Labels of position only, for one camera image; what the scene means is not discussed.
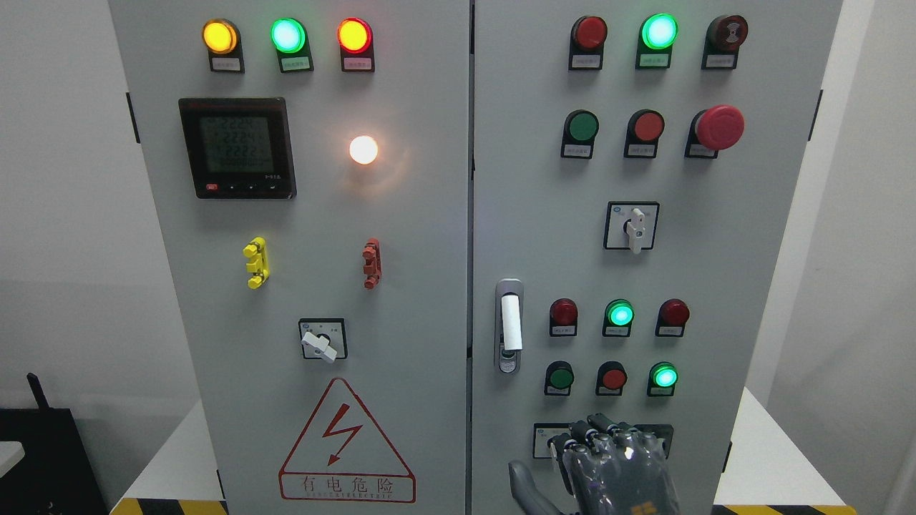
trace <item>green push button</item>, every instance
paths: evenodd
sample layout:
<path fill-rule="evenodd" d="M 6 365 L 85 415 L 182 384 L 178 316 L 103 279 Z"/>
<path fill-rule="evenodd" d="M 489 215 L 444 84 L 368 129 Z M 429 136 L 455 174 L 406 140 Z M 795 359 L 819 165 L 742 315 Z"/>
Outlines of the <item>green push button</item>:
<path fill-rule="evenodd" d="M 567 130 L 572 139 L 588 141 L 598 134 L 598 118 L 588 111 L 582 111 L 572 117 Z"/>
<path fill-rule="evenodd" d="M 573 373 L 565 368 L 558 368 L 551 372 L 549 382 L 556 389 L 567 389 L 573 385 Z"/>

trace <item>robotic hand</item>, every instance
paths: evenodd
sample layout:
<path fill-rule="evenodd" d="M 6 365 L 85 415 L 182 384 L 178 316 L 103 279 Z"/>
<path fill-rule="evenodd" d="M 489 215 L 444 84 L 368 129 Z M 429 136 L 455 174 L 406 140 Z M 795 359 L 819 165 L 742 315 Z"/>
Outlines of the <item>robotic hand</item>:
<path fill-rule="evenodd" d="M 581 515 L 680 515 L 659 439 L 602 413 L 587 420 L 548 442 Z M 563 515 L 519 461 L 509 463 L 509 484 L 526 515 Z"/>

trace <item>push button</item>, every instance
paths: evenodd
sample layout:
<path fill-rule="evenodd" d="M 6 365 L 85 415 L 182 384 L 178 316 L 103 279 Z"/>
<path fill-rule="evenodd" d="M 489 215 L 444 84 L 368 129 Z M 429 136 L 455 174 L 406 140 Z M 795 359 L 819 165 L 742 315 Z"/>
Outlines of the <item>push button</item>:
<path fill-rule="evenodd" d="M 547 367 L 544 378 L 544 395 L 568 397 L 573 381 L 575 381 L 573 367 L 565 361 L 554 361 Z"/>
<path fill-rule="evenodd" d="M 597 396 L 619 396 L 627 384 L 627 372 L 624 366 L 616 361 L 606 361 L 598 368 L 598 378 L 594 385 Z"/>

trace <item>electrical hazard warning sign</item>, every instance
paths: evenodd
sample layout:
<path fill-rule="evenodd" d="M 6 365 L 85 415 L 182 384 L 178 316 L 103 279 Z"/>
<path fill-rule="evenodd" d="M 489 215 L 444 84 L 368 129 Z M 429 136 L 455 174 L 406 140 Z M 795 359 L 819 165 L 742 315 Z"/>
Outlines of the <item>electrical hazard warning sign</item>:
<path fill-rule="evenodd" d="M 279 471 L 289 500 L 417 500 L 417 478 L 344 378 L 334 378 Z"/>

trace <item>black object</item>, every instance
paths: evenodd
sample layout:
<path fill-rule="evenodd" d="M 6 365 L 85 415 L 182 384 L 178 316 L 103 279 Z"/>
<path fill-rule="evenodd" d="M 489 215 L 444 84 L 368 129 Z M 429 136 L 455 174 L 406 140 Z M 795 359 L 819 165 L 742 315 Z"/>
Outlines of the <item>black object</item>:
<path fill-rule="evenodd" d="M 178 106 L 198 198 L 296 196 L 286 100 L 182 98 Z"/>
<path fill-rule="evenodd" d="M 0 410 L 0 440 L 21 442 L 26 457 L 0 477 L 3 515 L 107 515 L 102 492 L 70 410 L 51 408 L 29 373 L 37 410 Z"/>

